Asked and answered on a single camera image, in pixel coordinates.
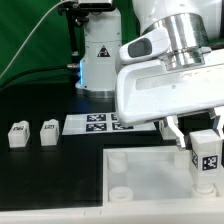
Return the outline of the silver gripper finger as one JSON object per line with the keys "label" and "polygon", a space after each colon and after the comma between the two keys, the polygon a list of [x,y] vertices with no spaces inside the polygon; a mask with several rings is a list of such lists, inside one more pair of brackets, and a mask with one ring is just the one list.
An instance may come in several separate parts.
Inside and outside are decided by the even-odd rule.
{"label": "silver gripper finger", "polygon": [[212,129],[220,138],[224,138],[224,106],[210,109],[209,117],[213,120]]}

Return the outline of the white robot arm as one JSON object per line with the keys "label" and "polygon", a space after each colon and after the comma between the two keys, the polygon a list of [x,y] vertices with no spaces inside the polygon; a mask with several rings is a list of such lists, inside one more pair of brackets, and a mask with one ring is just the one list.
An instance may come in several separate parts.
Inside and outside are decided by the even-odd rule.
{"label": "white robot arm", "polygon": [[112,0],[78,0],[90,12],[79,87],[89,96],[112,94],[125,126],[162,121],[177,145],[174,119],[224,106],[224,0],[132,0],[138,38],[119,40],[121,14]]}

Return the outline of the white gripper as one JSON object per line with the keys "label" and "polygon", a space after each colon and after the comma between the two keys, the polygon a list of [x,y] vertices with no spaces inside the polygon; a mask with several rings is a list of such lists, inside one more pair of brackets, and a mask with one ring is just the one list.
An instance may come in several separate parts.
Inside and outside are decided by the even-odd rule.
{"label": "white gripper", "polygon": [[168,30],[156,28],[123,45],[116,63],[115,106],[119,122],[128,127],[165,118],[180,151],[184,134],[175,116],[224,106],[224,49],[194,50],[200,62],[171,68]]}

